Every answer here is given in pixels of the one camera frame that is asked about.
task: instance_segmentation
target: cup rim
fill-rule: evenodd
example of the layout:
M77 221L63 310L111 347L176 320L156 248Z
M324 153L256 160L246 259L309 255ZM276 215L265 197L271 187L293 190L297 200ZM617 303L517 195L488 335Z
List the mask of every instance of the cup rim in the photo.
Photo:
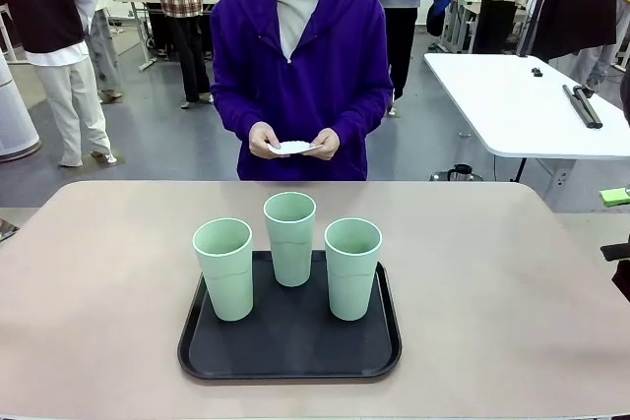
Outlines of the cup rim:
M313 211L311 213L309 213L307 216L305 216L304 218L301 218L300 220L284 221L284 220L278 220L277 218L273 218L271 215L269 215L267 213L267 204L271 200L275 199L276 197L285 196L287 194L294 194L296 196L302 196L302 197L307 198L309 201L311 201L313 203ZM307 194L304 194L302 192L294 192L294 191L287 191L287 192L280 192L279 194L273 194L269 199L267 199L267 201L263 205L263 213L265 214L265 217L268 218L269 220L271 220L274 223L281 223L283 225L291 225L291 224L301 223L303 221L306 221L309 218L311 218L315 214L316 211L317 211L317 203L315 202L315 200L311 196L309 196Z
M243 243L241 246L239 246L238 248L236 248L235 250L230 251L229 253L207 253L203 250L200 250L197 245L195 244L195 239L197 237L197 234L202 231L205 227L207 227L208 225L212 225L213 223L217 223L218 221L237 221L239 223L242 223L245 225L245 227L249 230L249 237L247 238L247 241L245 243ZM239 251L241 251L243 248L245 248L247 245L249 245L249 243L252 241L252 227L249 226L249 224L244 221L241 220L240 218L215 218L214 220L210 220L207 221L206 223L204 223L203 225L201 225L199 228L197 228L197 230L195 231L195 233L193 234L193 248L195 249L195 251L197 253L199 253L200 255L204 255L204 256L210 256L211 258L219 258L219 257L225 257L225 256L231 256L234 255L236 253L238 253Z
M378 231L378 245L376 245L374 248L372 248L370 251L366 251L364 253L348 253L346 251L342 251L340 249L338 249L337 247L335 247L335 245L333 245L330 241L328 241L328 230L331 229L331 227L341 221L362 221L363 223L367 223L369 225L371 225L372 227L374 227L376 229L376 231ZM383 244L383 233L381 232L381 229L376 226L374 223L372 223L369 220L366 220L365 218L356 218L356 217L349 217L349 218L340 218L338 220L333 221L330 225L328 225L326 227L326 230L324 231L324 241L326 242L326 245L335 250L337 253L339 253L340 255L344 255L344 256L366 256L366 255L370 255L372 253L374 253L375 251L378 251L382 244Z

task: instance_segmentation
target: white trash bin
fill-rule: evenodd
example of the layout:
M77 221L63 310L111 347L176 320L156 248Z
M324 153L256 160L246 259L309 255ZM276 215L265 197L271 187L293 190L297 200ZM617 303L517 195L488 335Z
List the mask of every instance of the white trash bin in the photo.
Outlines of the white trash bin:
M41 141L0 51L0 162L39 150Z

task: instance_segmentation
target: black tray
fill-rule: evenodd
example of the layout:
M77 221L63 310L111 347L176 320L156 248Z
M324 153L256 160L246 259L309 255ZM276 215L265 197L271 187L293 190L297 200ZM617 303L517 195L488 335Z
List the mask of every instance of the black tray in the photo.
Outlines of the black tray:
M311 277L286 288L274 278L271 252L254 252L254 309L243 320L215 315L201 278L179 341L189 375L203 380L370 379L401 357L401 336L385 270L379 263L367 314L336 318L328 305L326 254L313 252Z

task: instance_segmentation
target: tray rim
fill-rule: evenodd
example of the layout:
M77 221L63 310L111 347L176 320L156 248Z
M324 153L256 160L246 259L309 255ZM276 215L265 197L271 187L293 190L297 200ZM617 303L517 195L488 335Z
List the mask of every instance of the tray rim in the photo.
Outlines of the tray rim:
M315 258L316 255L323 254L324 261L326 260L326 254L324 250L313 250L311 258ZM260 259L261 256L271 255L271 251L253 251L252 257L256 260L257 256ZM398 326L398 318L396 317L396 310L394 308L394 301L392 299L392 293L389 285L389 278L387 276L387 271L383 267L383 265L379 262L376 265L376 276L378 280L378 287L381 293L381 303L383 304L383 309L387 314L388 311L391 313L391 320L385 317L387 322L387 331L390 337L390 341L392 343L392 356L388 360L388 362L383 366L383 368L374 371L368 375L315 375L315 376L295 376L295 375L236 375L236 376L226 376L226 375L218 375L218 376L206 376L204 374L199 373L199 371L195 370L190 363L190 354L186 346L190 346L190 342L195 334L197 328L197 321L199 320L199 316L201 314L201 307L204 299L206 298L206 293L208 292L208 288L206 287L206 282L204 281L203 275L200 276L199 282L197 283L197 287L195 289L195 294L193 295L192 303L190 309L188 311L188 315L186 316L186 321L184 323L184 327L182 329L182 333L179 338L179 342L177 343L177 359L179 360L179 365L182 370L196 380L201 381L265 381L265 380L297 380L297 381L308 381L308 380L344 380L344 379L352 379L352 380L380 380L389 375L394 368L398 365L401 355L403 354L403 341L401 339L401 332Z

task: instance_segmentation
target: green object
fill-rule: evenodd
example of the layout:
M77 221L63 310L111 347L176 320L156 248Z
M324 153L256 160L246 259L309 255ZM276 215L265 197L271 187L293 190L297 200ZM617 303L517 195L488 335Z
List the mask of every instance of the green object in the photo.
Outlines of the green object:
M299 192L276 194L265 202L274 274L281 285L297 287L311 276L316 209L315 201Z
M244 319L254 307L252 229L235 218L202 225L193 246L217 317L226 322Z
M625 206L630 204L630 196L625 189L611 189L609 191L600 191L603 204L607 207Z
M326 228L324 239L331 312L358 320L367 313L383 235L367 220L344 218Z

